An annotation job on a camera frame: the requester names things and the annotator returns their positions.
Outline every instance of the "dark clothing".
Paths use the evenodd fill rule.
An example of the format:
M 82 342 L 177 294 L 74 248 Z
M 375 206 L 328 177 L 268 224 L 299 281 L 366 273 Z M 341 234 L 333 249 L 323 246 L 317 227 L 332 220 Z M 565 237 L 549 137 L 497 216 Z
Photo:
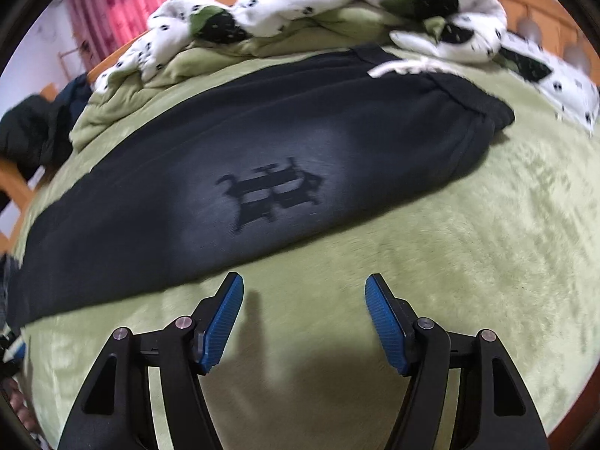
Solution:
M 64 162 L 71 153 L 70 143 L 68 139 L 66 144 L 60 142 L 59 128 L 69 123 L 68 109 L 33 94 L 9 109 L 0 120 L 0 154 L 32 168 Z
M 472 170 L 512 110 L 455 75 L 367 74 L 392 59 L 269 67 L 151 120 L 35 221 L 10 325 L 194 281 Z
M 79 116 L 83 113 L 83 109 L 88 104 L 89 98 L 92 96 L 92 89 L 88 84 L 88 75 L 82 74 L 75 78 L 64 89 L 58 93 L 54 103 L 63 105 L 69 110 L 69 123 L 64 127 L 63 131 L 70 132 L 73 130 Z
M 67 84 L 53 102 L 39 94 L 25 98 L 0 120 L 0 155 L 16 162 L 27 181 L 40 166 L 60 167 L 71 155 L 69 133 L 90 96 L 87 75 L 82 74 Z M 9 201 L 0 192 L 0 210 Z

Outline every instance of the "metal screw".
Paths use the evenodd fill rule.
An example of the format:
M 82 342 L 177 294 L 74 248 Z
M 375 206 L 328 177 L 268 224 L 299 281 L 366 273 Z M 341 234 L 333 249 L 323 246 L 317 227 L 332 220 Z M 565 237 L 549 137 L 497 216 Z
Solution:
M 496 334 L 492 330 L 483 330 L 481 332 L 481 338 L 483 338 L 487 342 L 495 342 Z
M 127 336 L 127 328 L 117 328 L 113 332 L 113 338 L 115 340 L 123 340 Z
M 419 318 L 416 320 L 416 324 L 424 330 L 431 330 L 435 326 L 435 323 L 431 318 Z
M 189 316 L 182 316 L 181 318 L 177 318 L 175 320 L 175 326 L 180 330 L 183 330 L 189 326 L 191 326 L 191 318 Z

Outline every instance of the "drawstring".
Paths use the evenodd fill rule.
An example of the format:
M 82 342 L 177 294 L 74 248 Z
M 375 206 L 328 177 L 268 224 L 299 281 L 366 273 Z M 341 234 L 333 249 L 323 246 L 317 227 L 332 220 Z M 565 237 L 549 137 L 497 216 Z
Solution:
M 380 78 L 388 72 L 395 71 L 398 74 L 419 74 L 420 72 L 445 72 L 447 74 L 455 74 L 456 76 L 463 75 L 448 64 L 432 59 L 429 57 L 421 57 L 420 59 L 410 60 L 393 60 L 384 62 L 379 66 L 374 67 L 368 74 L 371 78 Z

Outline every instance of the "fleece blanket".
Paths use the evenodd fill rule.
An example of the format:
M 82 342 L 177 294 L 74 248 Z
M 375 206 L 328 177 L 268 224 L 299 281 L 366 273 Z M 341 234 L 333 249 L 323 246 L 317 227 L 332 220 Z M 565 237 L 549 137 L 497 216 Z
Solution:
M 103 112 L 115 116 L 112 99 L 133 107 L 136 97 L 154 92 L 40 191 L 15 254 L 23 257 L 40 212 L 124 137 L 191 96 L 310 55 L 246 59 L 163 90 L 126 81 L 124 94 L 114 93 L 105 109 L 92 97 L 97 101 L 88 117 L 99 119 Z M 169 75 L 194 65 L 171 67 Z M 396 296 L 448 330 L 494 329 L 548 432 L 583 389 L 600 357 L 600 142 L 578 125 L 557 121 L 546 100 L 507 70 L 455 67 L 510 103 L 516 115 L 475 172 L 368 221 L 235 267 L 245 280 L 244 305 L 220 365 L 202 379 L 225 448 L 383 448 L 407 381 L 388 366 L 364 304 L 371 272 L 382 272 Z M 224 274 L 26 327 L 24 383 L 50 443 L 56 448 L 77 392 L 115 327 L 160 329 L 214 294 Z M 440 450 L 448 448 L 456 387 L 454 374 Z M 160 446 L 172 448 L 155 371 L 151 395 Z
M 233 21 L 250 35 L 268 37 L 282 32 L 297 18 L 340 8 L 353 0 L 238 0 Z M 362 0 L 385 8 L 416 24 L 423 33 L 396 30 L 394 42 L 403 49 L 456 62 L 490 60 L 506 31 L 506 12 L 497 0 Z
M 357 0 L 167 0 L 137 39 L 95 83 L 107 92 L 113 74 L 139 71 L 148 82 L 192 42 L 227 47 L 251 38 L 286 35 L 292 23 L 341 9 Z M 358 0 L 394 15 L 394 42 L 403 49 L 464 63 L 489 61 L 500 48 L 506 13 L 497 0 Z
M 559 116 L 593 133 L 600 113 L 600 93 L 596 83 L 581 70 L 511 32 L 503 35 L 502 47 L 494 60 L 536 87 Z
M 148 123 L 38 217 L 8 324 L 193 281 L 470 172 L 512 110 L 453 74 L 369 75 L 394 57 L 273 66 Z

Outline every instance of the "green sheet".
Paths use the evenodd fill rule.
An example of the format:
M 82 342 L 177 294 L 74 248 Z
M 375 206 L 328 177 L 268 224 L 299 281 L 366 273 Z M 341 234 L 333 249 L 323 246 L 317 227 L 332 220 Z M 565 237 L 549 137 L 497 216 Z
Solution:
M 245 60 L 188 79 L 116 121 L 36 197 L 16 254 L 22 257 L 25 234 L 44 207 L 139 126 L 210 87 L 309 55 Z M 232 269 L 244 277 L 244 303 L 223 360 L 201 381 L 224 448 L 383 448 L 407 381 L 386 363 L 364 303 L 372 272 L 448 330 L 495 330 L 548 431 L 585 385 L 600 357 L 600 144 L 557 121 L 544 98 L 507 70 L 457 68 L 517 117 L 476 171 Z M 49 442 L 57 444 L 115 327 L 160 329 L 212 295 L 224 274 L 28 326 L 26 392 Z M 160 447 L 169 449 L 156 371 L 151 384 Z M 454 421 L 456 374 L 449 386 L 439 449 L 447 448 Z

